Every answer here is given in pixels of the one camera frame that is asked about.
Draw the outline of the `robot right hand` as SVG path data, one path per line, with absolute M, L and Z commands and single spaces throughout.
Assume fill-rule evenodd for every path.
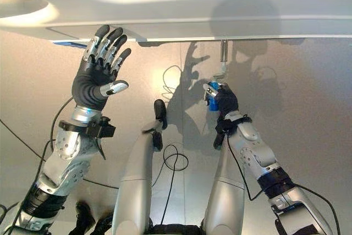
M 227 83 L 217 83 L 217 88 L 212 86 L 213 82 L 203 84 L 205 91 L 205 102 L 210 111 L 218 111 L 219 116 L 225 116 L 233 111 L 239 110 L 238 100 Z

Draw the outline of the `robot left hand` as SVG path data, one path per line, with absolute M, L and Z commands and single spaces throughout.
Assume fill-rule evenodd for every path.
M 130 48 L 119 53 L 126 41 L 122 28 L 111 30 L 109 25 L 103 25 L 87 44 L 71 88 L 76 103 L 72 115 L 75 123 L 98 120 L 108 98 L 129 87 L 126 81 L 117 79 L 131 54 Z

